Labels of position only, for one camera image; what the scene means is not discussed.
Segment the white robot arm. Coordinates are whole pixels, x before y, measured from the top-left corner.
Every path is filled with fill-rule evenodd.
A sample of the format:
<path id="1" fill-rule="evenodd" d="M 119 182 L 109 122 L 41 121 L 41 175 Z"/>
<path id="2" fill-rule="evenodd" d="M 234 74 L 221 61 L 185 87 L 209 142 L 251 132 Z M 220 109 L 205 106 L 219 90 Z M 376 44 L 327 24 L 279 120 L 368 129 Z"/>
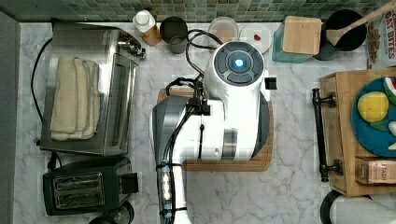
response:
<path id="1" fill-rule="evenodd" d="M 203 78 L 178 78 L 191 97 L 169 93 L 149 118 L 161 224 L 191 224 L 182 164 L 193 160 L 248 161 L 269 133 L 270 91 L 262 54 L 247 42 L 216 48 Z"/>

